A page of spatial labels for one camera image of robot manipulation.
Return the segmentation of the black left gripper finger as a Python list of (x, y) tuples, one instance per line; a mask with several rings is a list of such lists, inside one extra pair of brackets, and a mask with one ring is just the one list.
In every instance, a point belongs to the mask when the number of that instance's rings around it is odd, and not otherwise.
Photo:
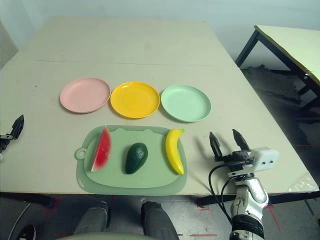
[(13, 140), (17, 140), (24, 128), (24, 115), (19, 116), (12, 125), (11, 136)]

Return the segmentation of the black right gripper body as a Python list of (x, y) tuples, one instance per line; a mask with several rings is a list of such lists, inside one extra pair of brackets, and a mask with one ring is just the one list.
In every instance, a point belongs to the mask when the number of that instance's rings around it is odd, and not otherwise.
[(215, 156), (215, 161), (224, 163), (231, 173), (243, 170), (243, 166), (249, 165), (252, 162), (250, 154), (250, 150), (239, 150), (232, 152), (232, 154)]

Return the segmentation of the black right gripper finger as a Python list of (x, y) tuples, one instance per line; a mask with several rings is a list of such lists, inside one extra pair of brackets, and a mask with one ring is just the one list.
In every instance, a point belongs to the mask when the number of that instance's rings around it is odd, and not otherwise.
[(250, 147), (248, 146), (246, 140), (244, 139), (244, 137), (241, 135), (240, 132), (238, 132), (237, 130), (233, 129), (233, 137), (234, 140), (236, 142), (236, 144), (240, 147), (240, 149), (242, 151), (249, 151)]
[(225, 160), (220, 149), (220, 143), (212, 132), (209, 133), (209, 141), (210, 141), (211, 149), (214, 154), (215, 161), (224, 162)]

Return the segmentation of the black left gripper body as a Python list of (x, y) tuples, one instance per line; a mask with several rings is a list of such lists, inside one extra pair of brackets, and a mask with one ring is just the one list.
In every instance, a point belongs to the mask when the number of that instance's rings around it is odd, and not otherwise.
[(9, 134), (0, 136), (0, 152), (4, 151), (7, 148), (12, 139), (13, 137)]

